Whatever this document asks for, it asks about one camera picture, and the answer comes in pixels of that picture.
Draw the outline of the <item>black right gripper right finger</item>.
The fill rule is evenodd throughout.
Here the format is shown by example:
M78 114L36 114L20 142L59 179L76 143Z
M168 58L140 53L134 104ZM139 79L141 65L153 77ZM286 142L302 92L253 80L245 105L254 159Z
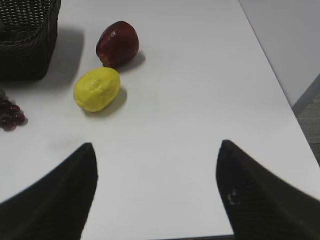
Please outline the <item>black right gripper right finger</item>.
M320 202L267 170L230 140L215 178L235 240L318 240Z

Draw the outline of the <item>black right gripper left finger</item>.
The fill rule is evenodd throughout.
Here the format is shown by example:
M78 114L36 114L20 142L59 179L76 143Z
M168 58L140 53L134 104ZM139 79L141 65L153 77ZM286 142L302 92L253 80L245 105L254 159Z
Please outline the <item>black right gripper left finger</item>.
M79 240L97 189L97 159L84 143L37 182L0 204L2 240Z

